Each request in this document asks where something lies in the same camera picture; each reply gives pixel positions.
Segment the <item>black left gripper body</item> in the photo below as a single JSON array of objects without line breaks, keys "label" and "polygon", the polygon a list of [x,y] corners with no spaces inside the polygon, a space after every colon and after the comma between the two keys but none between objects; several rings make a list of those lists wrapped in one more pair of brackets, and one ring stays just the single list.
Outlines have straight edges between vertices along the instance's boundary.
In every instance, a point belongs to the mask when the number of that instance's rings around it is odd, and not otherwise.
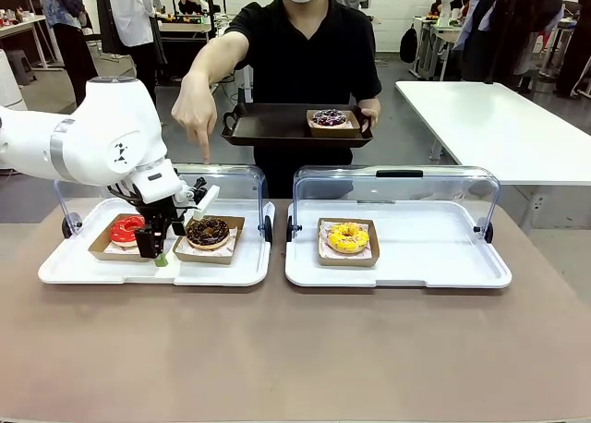
[{"label": "black left gripper body", "polygon": [[173,197],[160,199],[152,203],[146,203],[137,198],[133,201],[133,206],[144,219],[144,225],[151,223],[162,230],[167,230],[171,226],[174,218],[183,216],[185,223],[185,208],[177,208]]}]

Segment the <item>person's right hand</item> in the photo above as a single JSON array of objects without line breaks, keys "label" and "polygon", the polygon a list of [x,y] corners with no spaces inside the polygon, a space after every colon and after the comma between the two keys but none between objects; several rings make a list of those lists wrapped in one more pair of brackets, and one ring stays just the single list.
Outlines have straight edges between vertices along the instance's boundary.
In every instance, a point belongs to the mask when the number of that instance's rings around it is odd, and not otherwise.
[{"label": "person's right hand", "polygon": [[209,164],[209,138],[217,122],[217,110],[205,74],[192,71],[184,76],[171,114],[185,129],[188,139],[199,146],[202,162]]}]

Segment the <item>person's left hand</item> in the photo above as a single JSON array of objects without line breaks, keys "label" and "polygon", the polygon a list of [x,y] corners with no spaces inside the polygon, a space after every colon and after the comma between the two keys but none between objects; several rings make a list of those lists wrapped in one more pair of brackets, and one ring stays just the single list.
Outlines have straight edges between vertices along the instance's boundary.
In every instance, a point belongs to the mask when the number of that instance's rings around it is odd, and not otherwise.
[{"label": "person's left hand", "polygon": [[371,99],[360,100],[357,102],[358,107],[361,109],[361,114],[364,116],[363,124],[361,129],[365,132],[368,129],[374,128],[380,117],[381,104],[378,97]]}]

